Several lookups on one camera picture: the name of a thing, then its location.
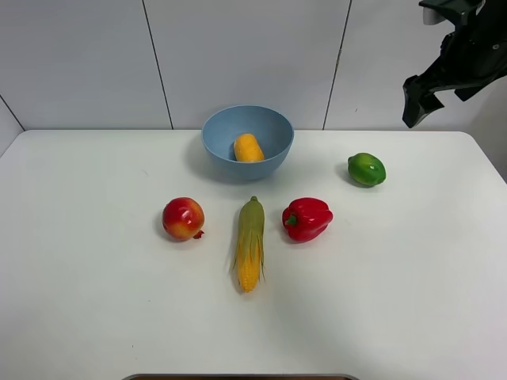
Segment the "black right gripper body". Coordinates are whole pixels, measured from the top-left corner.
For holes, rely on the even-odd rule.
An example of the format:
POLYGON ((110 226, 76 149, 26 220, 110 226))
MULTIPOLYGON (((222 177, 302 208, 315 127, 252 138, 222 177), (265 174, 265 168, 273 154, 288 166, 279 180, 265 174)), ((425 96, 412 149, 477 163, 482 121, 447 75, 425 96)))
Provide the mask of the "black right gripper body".
POLYGON ((468 25, 446 35, 439 57, 423 73, 438 81, 434 93, 452 89, 467 101, 506 76, 506 2, 484 2, 468 25))

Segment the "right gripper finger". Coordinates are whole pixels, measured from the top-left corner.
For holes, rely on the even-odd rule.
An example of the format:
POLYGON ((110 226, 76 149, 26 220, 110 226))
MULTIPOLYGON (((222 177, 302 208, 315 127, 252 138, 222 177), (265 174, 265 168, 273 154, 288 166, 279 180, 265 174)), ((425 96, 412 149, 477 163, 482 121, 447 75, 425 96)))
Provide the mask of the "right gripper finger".
POLYGON ((402 121, 408 128, 416 127, 426 116, 444 107, 434 95, 438 84, 435 78, 427 75, 414 75, 403 84, 405 105, 402 121))

